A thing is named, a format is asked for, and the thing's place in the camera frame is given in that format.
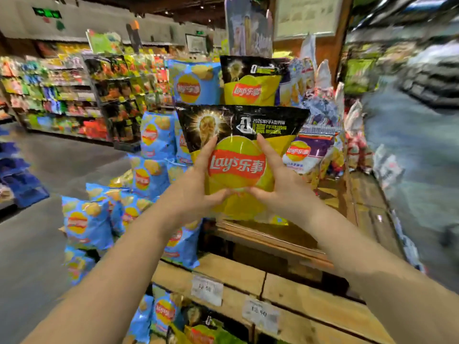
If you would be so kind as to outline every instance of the green sign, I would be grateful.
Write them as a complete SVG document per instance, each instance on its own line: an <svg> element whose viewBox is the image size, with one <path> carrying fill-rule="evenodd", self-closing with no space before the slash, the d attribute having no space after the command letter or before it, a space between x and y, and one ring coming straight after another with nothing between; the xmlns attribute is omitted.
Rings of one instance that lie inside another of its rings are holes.
<svg viewBox="0 0 459 344"><path fill-rule="evenodd" d="M59 11L50 10L48 8L32 8L35 14L39 17L62 19Z"/></svg>

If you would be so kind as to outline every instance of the blue chip bag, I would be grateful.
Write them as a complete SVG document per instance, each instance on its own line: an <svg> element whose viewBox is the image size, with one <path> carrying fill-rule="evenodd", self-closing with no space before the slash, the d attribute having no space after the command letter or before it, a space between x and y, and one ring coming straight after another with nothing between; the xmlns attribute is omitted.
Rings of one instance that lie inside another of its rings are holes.
<svg viewBox="0 0 459 344"><path fill-rule="evenodd" d="M218 105L220 103L220 63L188 63L168 60L169 81L176 103Z"/></svg>
<svg viewBox="0 0 459 344"><path fill-rule="evenodd" d="M177 153L175 154L175 156L177 158L177 162L187 165L193 165L193 162L191 161L191 155L185 141L185 137L183 136L183 130L180 126L179 116L177 115L176 111L174 111L174 133L175 145L177 149Z"/></svg>
<svg viewBox="0 0 459 344"><path fill-rule="evenodd" d="M175 155L174 117L145 112L141 124L141 155L162 160Z"/></svg>
<svg viewBox="0 0 459 344"><path fill-rule="evenodd" d="M132 191L141 197L153 199L169 187L166 161L144 159L129 155L133 180Z"/></svg>
<svg viewBox="0 0 459 344"><path fill-rule="evenodd" d="M188 169L188 165L175 163L169 159L166 159L166 166L168 169L169 182L171 184Z"/></svg>
<svg viewBox="0 0 459 344"><path fill-rule="evenodd" d="M139 197L134 193L121 192L121 234L124 234L129 224L153 204L152 201Z"/></svg>
<svg viewBox="0 0 459 344"><path fill-rule="evenodd" d="M163 258L179 263L185 268L196 268L199 265L197 245L201 224L202 220L197 220L179 228L169 239L164 249Z"/></svg>
<svg viewBox="0 0 459 344"><path fill-rule="evenodd" d="M95 260L88 257L84 251L68 245L65 247L64 253L64 266L67 267L70 282L75 286L94 268Z"/></svg>
<svg viewBox="0 0 459 344"><path fill-rule="evenodd" d="M150 325L153 316L153 297L144 295L132 318L128 335L133 335L138 342L150 342Z"/></svg>
<svg viewBox="0 0 459 344"><path fill-rule="evenodd" d="M108 200L84 201L62 197L62 213L72 246L105 250L113 246Z"/></svg>
<svg viewBox="0 0 459 344"><path fill-rule="evenodd" d="M90 200L108 200L108 211L110 212L110 222L112 224L113 232L117 235L123 233L121 228L121 192L129 193L130 189L127 187L107 187L94 183L86 184L86 191L88 192Z"/></svg>
<svg viewBox="0 0 459 344"><path fill-rule="evenodd" d="M156 285L152 285L155 296L153 306L152 331L165 336L168 333L169 324L175 320L180 312L179 306L171 298L171 294Z"/></svg>

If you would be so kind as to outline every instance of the framed poster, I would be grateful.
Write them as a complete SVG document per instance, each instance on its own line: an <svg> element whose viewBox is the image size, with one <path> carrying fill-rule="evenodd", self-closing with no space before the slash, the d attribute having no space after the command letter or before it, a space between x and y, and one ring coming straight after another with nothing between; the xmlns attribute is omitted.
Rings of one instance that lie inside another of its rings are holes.
<svg viewBox="0 0 459 344"><path fill-rule="evenodd" d="M276 0L274 40L334 36L342 0Z"/></svg>
<svg viewBox="0 0 459 344"><path fill-rule="evenodd" d="M185 34L185 37L189 53L207 53L205 36Z"/></svg>

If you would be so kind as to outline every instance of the lay's chip bag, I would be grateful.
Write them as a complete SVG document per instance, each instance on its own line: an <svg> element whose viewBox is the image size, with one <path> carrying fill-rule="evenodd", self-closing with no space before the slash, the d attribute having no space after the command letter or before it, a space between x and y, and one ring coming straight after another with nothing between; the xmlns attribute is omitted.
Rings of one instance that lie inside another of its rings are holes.
<svg viewBox="0 0 459 344"><path fill-rule="evenodd" d="M177 162L181 164L193 165L191 161L191 155L186 145L185 137L183 136L183 130L180 126L179 117L177 112L174 111L174 133L175 133L175 145L176 145L176 154Z"/></svg>
<svg viewBox="0 0 459 344"><path fill-rule="evenodd" d="M155 296L153 306L153 321L151 329L154 333L166 336L169 324L175 320L180 312L180 305L176 304L171 293L152 285Z"/></svg>
<svg viewBox="0 0 459 344"><path fill-rule="evenodd" d="M153 297L144 295L132 318L128 335L133 335L135 340L142 343L150 341L150 325L153 318Z"/></svg>
<svg viewBox="0 0 459 344"><path fill-rule="evenodd" d="M193 269L199 265L197 245L202 220L197 220L183 227L169 239L164 249L163 258Z"/></svg>
<svg viewBox="0 0 459 344"><path fill-rule="evenodd" d="M141 155L162 160L175 156L174 117L145 112L141 123Z"/></svg>
<svg viewBox="0 0 459 344"><path fill-rule="evenodd" d="M193 161L218 136L209 160L206 194L249 186L272 191L274 177L257 144L257 133L282 156L309 115L308 109L293 107L180 104L176 109ZM264 205L247 192L233 194L214 209L230 220L253 220L264 211Z"/></svg>
<svg viewBox="0 0 459 344"><path fill-rule="evenodd" d="M129 161L133 173L132 191L137 195L153 199L169 187L166 161L132 155L129 155Z"/></svg>
<svg viewBox="0 0 459 344"><path fill-rule="evenodd" d="M108 200L84 201L62 197L64 226L71 245L105 250L113 246Z"/></svg>
<svg viewBox="0 0 459 344"><path fill-rule="evenodd" d="M72 246L66 246L64 253L64 266L67 267L70 282L75 286L94 268L95 260L88 257L86 252Z"/></svg>
<svg viewBox="0 0 459 344"><path fill-rule="evenodd" d="M139 197L135 193L121 192L121 234L125 233L129 227L129 224L141 215L147 208L149 208L154 202L148 199Z"/></svg>
<svg viewBox="0 0 459 344"><path fill-rule="evenodd" d="M171 59L168 67L175 103L213 105L220 102L220 63L189 63Z"/></svg>
<svg viewBox="0 0 459 344"><path fill-rule="evenodd" d="M94 183L86 184L86 191L88 192L90 200L104 200L108 199L108 211L110 212L110 222L112 229L117 235L122 234L121 230L121 192L129 193L130 189L126 187L107 187Z"/></svg>
<svg viewBox="0 0 459 344"><path fill-rule="evenodd" d="M188 169L188 165L175 163L172 160L166 159L168 168L169 182L172 184L176 179L183 175Z"/></svg>
<svg viewBox="0 0 459 344"><path fill-rule="evenodd" d="M279 59L221 55L227 105L274 106L288 64Z"/></svg>

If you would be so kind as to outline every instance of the shelf label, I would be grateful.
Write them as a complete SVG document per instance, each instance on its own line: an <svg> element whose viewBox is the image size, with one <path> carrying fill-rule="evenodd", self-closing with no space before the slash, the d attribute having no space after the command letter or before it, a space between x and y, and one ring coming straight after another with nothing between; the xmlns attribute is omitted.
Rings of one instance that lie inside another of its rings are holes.
<svg viewBox="0 0 459 344"><path fill-rule="evenodd" d="M279 331L279 311L271 304L247 296L242 317L268 332L277 334Z"/></svg>
<svg viewBox="0 0 459 344"><path fill-rule="evenodd" d="M206 301L214 306L222 305L223 284L209 280L200 275L194 275L192 280L191 295Z"/></svg>

